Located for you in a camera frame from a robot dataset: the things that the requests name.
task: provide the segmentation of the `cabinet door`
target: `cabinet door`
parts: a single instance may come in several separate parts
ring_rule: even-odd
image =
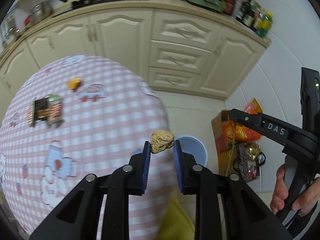
[[[151,9],[115,9],[91,14],[98,55],[148,77]]]
[[[40,68],[59,59],[48,29],[41,30],[28,37],[27,44]]]
[[[59,58],[73,54],[96,54],[87,15],[71,17],[50,26],[50,35]]]
[[[7,108],[13,99],[13,95],[7,90],[5,85],[0,81],[0,126],[3,120],[5,113],[7,112]]]
[[[166,10],[155,10],[153,40],[171,41],[211,50],[221,24]]]
[[[25,42],[22,42],[0,68],[0,78],[8,90],[15,95],[20,87],[39,70]]]
[[[196,84],[196,90],[228,97],[249,73],[264,49],[256,41],[225,27]]]

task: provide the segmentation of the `blue bucket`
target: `blue bucket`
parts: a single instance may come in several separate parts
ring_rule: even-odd
[[[197,164],[207,166],[208,152],[202,141],[191,135],[181,135],[176,140],[179,140],[183,152],[194,156]]]

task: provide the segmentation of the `cardboard box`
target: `cardboard box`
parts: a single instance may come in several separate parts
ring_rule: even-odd
[[[231,149],[231,145],[227,143],[225,136],[223,135],[222,126],[228,123],[228,114],[230,110],[222,110],[216,118],[212,119],[211,125],[213,130],[214,141],[216,143],[217,153],[222,153],[228,149]]]
[[[218,154],[218,167],[219,167],[219,175],[225,176],[228,168],[229,163],[229,152],[230,150],[226,150]],[[233,169],[233,160],[237,157],[236,148],[233,150],[231,155],[230,167],[229,167],[229,175],[231,173],[237,173]]]

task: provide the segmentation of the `drawer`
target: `drawer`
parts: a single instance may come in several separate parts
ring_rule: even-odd
[[[173,11],[155,10],[153,40],[170,41],[211,50],[219,23]]]
[[[166,68],[149,68],[150,86],[192,90],[199,75]]]
[[[211,52],[165,41],[151,41],[149,65],[201,74]]]

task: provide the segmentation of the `pink checkered tablecloth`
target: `pink checkered tablecloth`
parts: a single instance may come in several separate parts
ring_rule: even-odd
[[[72,92],[67,81],[75,77],[83,84]],[[29,127],[30,103],[49,94],[63,97],[63,124]],[[0,182],[16,219],[31,234],[86,174],[127,164],[157,129],[168,130],[161,100],[119,63],[73,55],[45,66],[17,92],[0,130]],[[171,150],[152,155],[145,195],[129,199],[132,240],[156,236],[174,184]]]

